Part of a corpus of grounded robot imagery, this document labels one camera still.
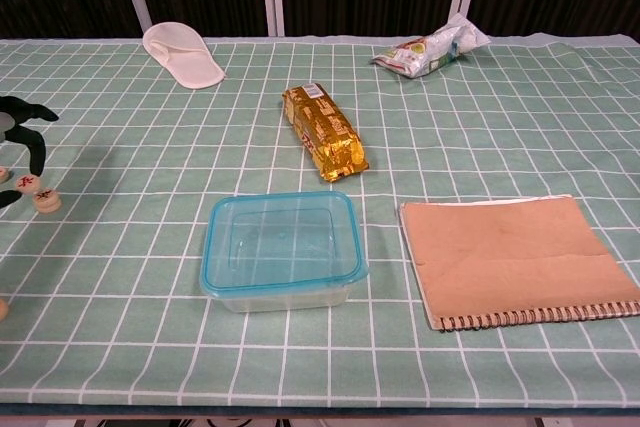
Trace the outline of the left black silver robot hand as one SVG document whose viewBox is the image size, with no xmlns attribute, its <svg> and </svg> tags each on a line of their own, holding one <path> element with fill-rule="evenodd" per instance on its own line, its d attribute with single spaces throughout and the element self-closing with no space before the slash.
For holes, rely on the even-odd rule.
<svg viewBox="0 0 640 427">
<path fill-rule="evenodd" d="M 30 173 L 40 176 L 45 167 L 46 144 L 38 131 L 23 126 L 31 119 L 56 122 L 59 116 L 42 104 L 29 103 L 14 96 L 1 97 L 1 140 L 26 146 L 30 154 Z"/>
</svg>

